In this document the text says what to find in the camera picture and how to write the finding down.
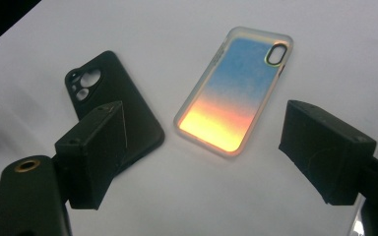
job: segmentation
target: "clear phone case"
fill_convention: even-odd
[[[232,29],[175,116],[178,133],[223,156],[240,154],[292,46],[287,35]]]

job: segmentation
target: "phone case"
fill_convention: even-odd
[[[287,35],[232,29],[175,116],[178,133],[223,156],[240,154],[292,46]]]
[[[118,174],[163,143],[160,123],[112,51],[70,71],[65,85],[80,120],[96,107],[122,101],[126,153]]]

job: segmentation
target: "white surface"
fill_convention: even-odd
[[[295,44],[245,152],[226,160],[179,138],[172,119],[227,32]],[[288,99],[378,140],[378,1],[45,1],[0,37],[0,172],[54,154],[77,122],[64,77],[104,50],[120,58],[166,140],[117,177],[74,235],[346,235],[353,206],[326,206],[278,150]]]

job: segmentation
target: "black rubber case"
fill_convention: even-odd
[[[96,82],[91,86],[82,82],[84,75],[95,71],[100,73]],[[112,51],[70,71],[65,84],[80,120],[100,105],[122,101],[127,144],[117,174],[163,143],[160,123]]]

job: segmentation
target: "black mount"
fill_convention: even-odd
[[[0,235],[71,235],[65,208],[97,209],[125,155],[122,102],[104,104],[56,144],[8,165],[0,180]]]
[[[376,142],[327,111],[302,101],[287,103],[279,149],[327,204],[352,206],[358,193],[365,236],[378,236]]]

